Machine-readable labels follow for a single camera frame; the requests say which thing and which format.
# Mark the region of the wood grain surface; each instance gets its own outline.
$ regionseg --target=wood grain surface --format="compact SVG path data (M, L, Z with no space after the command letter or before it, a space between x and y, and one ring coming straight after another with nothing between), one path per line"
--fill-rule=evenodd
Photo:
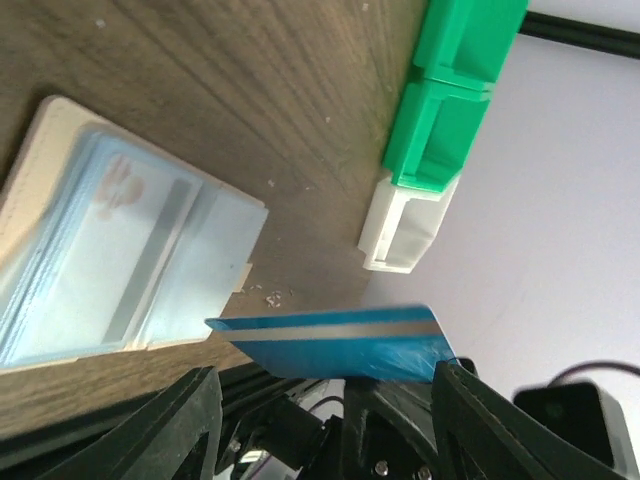
M423 0L12 0L0 15L0 171L63 94L263 200L246 293L225 316L357 306L356 244ZM246 361L202 344L0 376L0 436Z

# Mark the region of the card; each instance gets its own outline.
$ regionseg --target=card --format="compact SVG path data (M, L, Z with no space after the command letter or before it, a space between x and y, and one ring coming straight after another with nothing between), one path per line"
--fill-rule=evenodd
M207 320L265 370L283 378L370 377L431 382L455 357L426 306Z

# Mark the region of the bolt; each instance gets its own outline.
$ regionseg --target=bolt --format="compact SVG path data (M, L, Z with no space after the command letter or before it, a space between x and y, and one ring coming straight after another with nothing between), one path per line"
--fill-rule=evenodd
M374 470L381 477L386 477L387 475L389 475L389 465L384 460L380 460L378 463L376 463Z
M423 465L422 467L420 467L420 470L418 470L418 480L432 480L433 477L431 476L431 470L429 470L429 467L427 467L426 465Z
M238 453L241 448L242 444L235 438L229 442L229 450L231 450L233 453Z

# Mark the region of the green storage container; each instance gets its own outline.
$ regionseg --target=green storage container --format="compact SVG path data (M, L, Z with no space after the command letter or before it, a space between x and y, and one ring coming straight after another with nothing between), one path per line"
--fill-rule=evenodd
M527 10L527 0L432 0L413 64L424 77L492 90Z
M431 80L409 82L385 154L391 182L443 192L464 167L490 98Z
M402 187L444 192L460 173L527 0L432 0L383 164Z

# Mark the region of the cable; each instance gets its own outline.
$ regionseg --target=cable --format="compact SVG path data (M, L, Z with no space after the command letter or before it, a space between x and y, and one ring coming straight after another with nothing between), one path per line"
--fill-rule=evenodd
M574 365L573 367L567 368L566 370L563 370L558 375L553 377L548 386L557 387L558 385L561 385L563 380L565 380L567 377L571 377L576 373L582 373L588 370L617 370L618 372L630 373L632 375L640 377L640 367L631 365L629 363L617 362L614 360L598 360L595 362L580 363L578 365Z
M331 403L331 402L337 402L340 405L344 406L344 400L341 397L338 397L337 395L330 395L328 397L324 397L323 399L319 400L316 404L314 404L310 409L309 409L309 413L313 413L315 412L317 409L319 409L320 407L322 407L323 405L326 405L327 403ZM267 463L269 463L269 461L273 458L273 455L269 454L265 457L265 459L262 461L262 463L260 464L260 466L258 468L256 468L253 473L251 473L251 475L249 475L245 480L253 480L258 473L260 473L262 471L262 469L265 467L265 465Z

